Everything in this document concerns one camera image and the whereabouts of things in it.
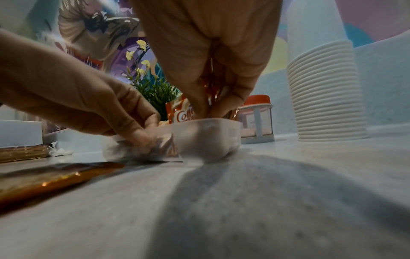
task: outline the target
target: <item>jar with red lid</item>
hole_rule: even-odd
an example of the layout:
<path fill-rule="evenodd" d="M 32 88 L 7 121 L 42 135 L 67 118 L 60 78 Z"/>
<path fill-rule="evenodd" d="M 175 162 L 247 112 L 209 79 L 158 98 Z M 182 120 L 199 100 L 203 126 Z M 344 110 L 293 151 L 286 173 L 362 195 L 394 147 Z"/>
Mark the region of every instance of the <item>jar with red lid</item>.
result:
<path fill-rule="evenodd" d="M 242 144 L 256 144 L 275 140 L 272 128 L 272 109 L 268 95 L 251 95 L 239 107 Z"/>

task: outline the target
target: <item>human hand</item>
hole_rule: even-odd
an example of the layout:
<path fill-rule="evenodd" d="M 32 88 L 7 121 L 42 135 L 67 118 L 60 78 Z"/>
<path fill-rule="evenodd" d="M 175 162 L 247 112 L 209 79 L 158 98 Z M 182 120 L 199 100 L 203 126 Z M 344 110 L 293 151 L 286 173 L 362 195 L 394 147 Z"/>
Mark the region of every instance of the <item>human hand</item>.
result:
<path fill-rule="evenodd" d="M 2 29 L 0 49 L 0 103 L 84 133 L 150 141 L 144 129 L 160 116 L 132 86 Z"/>
<path fill-rule="evenodd" d="M 225 116 L 252 92 L 271 56 L 282 0 L 131 3 L 166 79 L 203 118 Z M 211 108 L 201 79 L 225 87 Z"/>

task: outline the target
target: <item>red lid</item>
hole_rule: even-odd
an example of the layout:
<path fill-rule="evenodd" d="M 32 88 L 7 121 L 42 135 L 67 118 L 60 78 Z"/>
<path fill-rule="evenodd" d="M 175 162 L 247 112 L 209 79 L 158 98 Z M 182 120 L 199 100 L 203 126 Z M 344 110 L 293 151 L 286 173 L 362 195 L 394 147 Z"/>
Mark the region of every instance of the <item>red lid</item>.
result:
<path fill-rule="evenodd" d="M 255 105 L 255 104 L 270 104 L 270 98 L 265 94 L 251 95 L 246 99 L 242 106 Z"/>

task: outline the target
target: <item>yellow flower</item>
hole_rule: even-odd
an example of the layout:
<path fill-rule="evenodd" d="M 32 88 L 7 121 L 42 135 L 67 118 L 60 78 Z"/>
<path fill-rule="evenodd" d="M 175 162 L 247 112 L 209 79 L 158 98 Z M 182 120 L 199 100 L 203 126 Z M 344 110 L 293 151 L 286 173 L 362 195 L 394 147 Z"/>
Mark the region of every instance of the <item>yellow flower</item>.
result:
<path fill-rule="evenodd" d="M 140 45 L 140 48 L 146 51 L 146 42 L 143 40 L 138 40 L 137 44 Z"/>
<path fill-rule="evenodd" d="M 151 66 L 151 64 L 149 63 L 148 60 L 142 61 L 142 62 L 141 62 L 141 65 L 144 65 L 144 66 L 146 66 L 147 68 L 149 68 L 149 67 Z"/>
<path fill-rule="evenodd" d="M 131 60 L 131 59 L 132 59 L 132 56 L 134 55 L 134 52 L 135 52 L 135 51 L 131 51 L 131 52 L 128 52 L 128 51 L 127 51 L 127 54 L 125 55 L 125 56 L 127 57 L 127 60 Z"/>
<path fill-rule="evenodd" d="M 142 68 L 137 68 L 137 73 L 143 75 L 145 73 L 145 70 Z"/>

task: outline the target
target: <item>countertop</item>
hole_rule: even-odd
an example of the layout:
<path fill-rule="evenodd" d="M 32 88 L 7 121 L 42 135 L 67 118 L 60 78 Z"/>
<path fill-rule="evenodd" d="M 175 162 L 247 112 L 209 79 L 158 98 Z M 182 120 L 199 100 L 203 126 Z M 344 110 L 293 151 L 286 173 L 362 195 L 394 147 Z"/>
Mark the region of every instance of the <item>countertop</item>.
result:
<path fill-rule="evenodd" d="M 410 127 L 127 166 L 0 217 L 1 259 L 410 258 Z M 3 164 L 98 162 L 100 154 Z"/>

